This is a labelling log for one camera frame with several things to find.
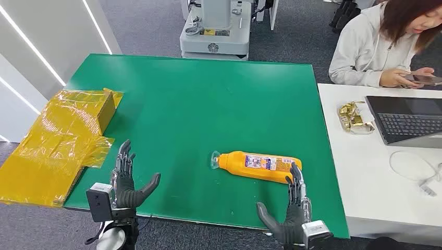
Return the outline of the person's left hand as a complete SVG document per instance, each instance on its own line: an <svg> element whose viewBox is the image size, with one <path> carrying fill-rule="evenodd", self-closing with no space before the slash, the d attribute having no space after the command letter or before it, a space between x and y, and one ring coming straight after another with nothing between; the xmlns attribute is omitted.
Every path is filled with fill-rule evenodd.
<svg viewBox="0 0 442 250"><path fill-rule="evenodd" d="M412 72L414 75L433 77L435 70L430 67L423 67Z"/></svg>

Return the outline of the person's right hand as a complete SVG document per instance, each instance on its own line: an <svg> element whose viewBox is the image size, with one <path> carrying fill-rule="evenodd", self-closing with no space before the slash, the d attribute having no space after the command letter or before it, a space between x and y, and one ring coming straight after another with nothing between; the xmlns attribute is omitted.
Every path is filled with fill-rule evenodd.
<svg viewBox="0 0 442 250"><path fill-rule="evenodd" d="M395 88L398 86L416 87L416 84L407 80L405 76L410 72L402 69L389 69L382 72L379 80L379 86L386 88Z"/></svg>

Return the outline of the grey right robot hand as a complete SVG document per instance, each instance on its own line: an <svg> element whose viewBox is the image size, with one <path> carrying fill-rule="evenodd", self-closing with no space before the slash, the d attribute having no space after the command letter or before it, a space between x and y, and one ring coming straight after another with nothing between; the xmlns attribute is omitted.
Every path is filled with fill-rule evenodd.
<svg viewBox="0 0 442 250"><path fill-rule="evenodd" d="M283 249L302 249L302 225L311 220L310 200L306 195L303 175L295 162L291 163L291 176L286 176L288 183L288 205L284 222L278 222L269 214L266 206L256 203L257 215L266 225Z"/></svg>

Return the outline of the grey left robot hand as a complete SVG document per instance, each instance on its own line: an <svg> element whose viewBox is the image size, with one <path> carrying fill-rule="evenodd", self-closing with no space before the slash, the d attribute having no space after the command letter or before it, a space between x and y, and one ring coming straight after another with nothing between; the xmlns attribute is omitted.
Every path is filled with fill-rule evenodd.
<svg viewBox="0 0 442 250"><path fill-rule="evenodd" d="M118 151L115 166L112 170L110 183L115 191L113 204L116 208L132 208L136 209L141 206L144 201L158 187L161 174L153 174L149 183L143 188L136 190L133 180L133 160L135 154L130 153L131 141L124 141Z"/></svg>

